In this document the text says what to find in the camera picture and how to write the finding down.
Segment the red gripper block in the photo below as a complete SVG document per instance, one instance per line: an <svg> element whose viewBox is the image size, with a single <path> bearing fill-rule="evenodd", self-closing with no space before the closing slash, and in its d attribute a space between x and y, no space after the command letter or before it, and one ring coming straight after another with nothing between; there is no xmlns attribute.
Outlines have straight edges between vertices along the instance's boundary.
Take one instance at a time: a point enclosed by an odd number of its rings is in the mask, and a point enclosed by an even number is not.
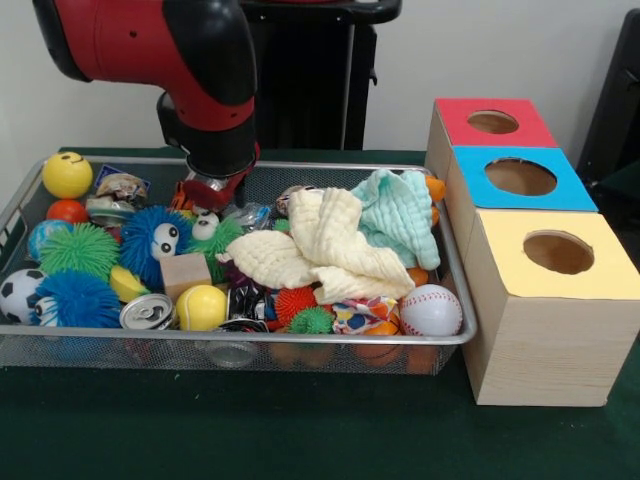
<svg viewBox="0 0 640 480"><path fill-rule="evenodd" d="M254 159L248 168L230 177L214 178L197 173L189 168L187 175L187 198L196 206L210 211L222 211L230 203L243 208L246 205L246 177L252 172L260 158L260 146L254 146Z"/></svg>

